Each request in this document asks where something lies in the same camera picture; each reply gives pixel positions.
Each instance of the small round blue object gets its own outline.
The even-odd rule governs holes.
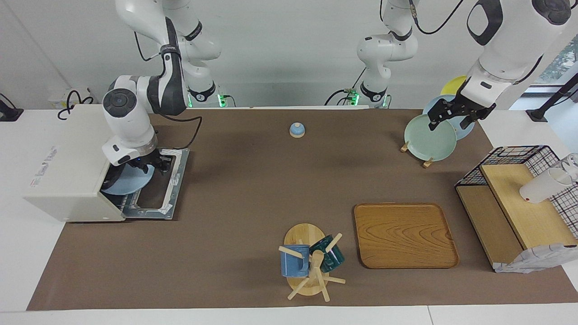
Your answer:
[[[289,128],[289,134],[291,134],[293,138],[301,138],[305,135],[305,126],[299,122],[295,122]]]

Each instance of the wooden board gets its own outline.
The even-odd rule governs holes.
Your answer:
[[[524,250],[489,186],[456,189],[486,256],[493,263],[511,263]]]
[[[459,263],[436,204],[359,204],[355,226],[361,261],[368,268],[451,268]]]
[[[520,188],[533,178],[525,165],[485,165],[481,171],[524,249],[577,243],[550,201],[533,204],[522,199]]]
[[[325,237],[323,231],[317,226],[310,223],[300,223],[293,226],[285,235],[284,245],[305,244],[312,246],[314,243],[322,240]],[[323,273],[323,276],[329,276],[329,273]],[[297,286],[303,281],[303,278],[287,278],[287,282],[291,289],[295,290]],[[321,286],[317,278],[309,279],[303,288],[299,289],[298,293],[303,296],[315,296],[321,292]]]

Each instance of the black wire mesh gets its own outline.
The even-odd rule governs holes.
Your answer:
[[[488,185],[481,173],[483,165],[525,164],[534,177],[540,175],[556,163],[558,156],[548,146],[499,147],[488,154],[484,160],[455,186]],[[572,234],[578,239],[578,183],[550,197]]]

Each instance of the clear glass mug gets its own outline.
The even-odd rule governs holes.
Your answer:
[[[520,189],[530,203],[540,203],[578,182],[578,153],[571,153]]]

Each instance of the light green plate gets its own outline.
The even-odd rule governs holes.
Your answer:
[[[405,142],[409,141],[407,148],[417,158],[428,161],[440,161],[449,157],[454,152],[458,142],[454,127],[449,121],[441,122],[434,131],[429,130],[429,117],[427,115],[416,116],[405,128]]]

